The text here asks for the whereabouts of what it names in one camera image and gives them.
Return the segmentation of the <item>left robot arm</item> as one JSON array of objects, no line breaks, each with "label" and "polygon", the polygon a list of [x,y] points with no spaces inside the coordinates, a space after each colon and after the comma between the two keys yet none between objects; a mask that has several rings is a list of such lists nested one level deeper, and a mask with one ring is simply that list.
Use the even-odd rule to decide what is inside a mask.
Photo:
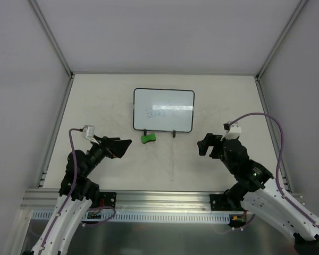
[{"label": "left robot arm", "polygon": [[73,149],[69,153],[53,213],[38,241],[23,254],[67,254],[86,212],[102,206],[99,185],[88,176],[103,159],[122,158],[132,141],[94,138],[96,141],[87,152]]}]

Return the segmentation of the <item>white whiteboard black frame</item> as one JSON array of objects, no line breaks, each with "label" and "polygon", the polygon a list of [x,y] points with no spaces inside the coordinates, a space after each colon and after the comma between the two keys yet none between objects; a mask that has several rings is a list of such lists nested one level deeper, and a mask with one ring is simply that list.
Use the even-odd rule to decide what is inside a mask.
[{"label": "white whiteboard black frame", "polygon": [[133,91],[133,128],[190,133],[194,108],[195,92],[192,90],[136,88]]}]

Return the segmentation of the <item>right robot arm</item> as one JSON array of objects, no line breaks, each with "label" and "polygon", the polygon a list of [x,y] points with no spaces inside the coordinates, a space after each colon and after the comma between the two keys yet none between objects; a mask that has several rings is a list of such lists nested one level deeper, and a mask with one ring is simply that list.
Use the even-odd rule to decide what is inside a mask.
[{"label": "right robot arm", "polygon": [[298,254],[319,254],[319,217],[307,210],[281,186],[273,174],[248,156],[238,139],[206,134],[197,143],[199,155],[219,159],[236,179],[211,206],[250,211],[293,242]]}]

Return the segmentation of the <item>green whiteboard eraser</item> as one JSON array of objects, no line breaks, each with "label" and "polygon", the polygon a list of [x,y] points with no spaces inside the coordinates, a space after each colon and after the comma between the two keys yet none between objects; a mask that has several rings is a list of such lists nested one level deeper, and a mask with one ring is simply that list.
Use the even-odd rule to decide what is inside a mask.
[{"label": "green whiteboard eraser", "polygon": [[155,133],[151,133],[151,134],[148,134],[148,135],[142,135],[141,136],[141,142],[143,144],[146,144],[148,142],[154,142],[154,141],[156,141]]}]

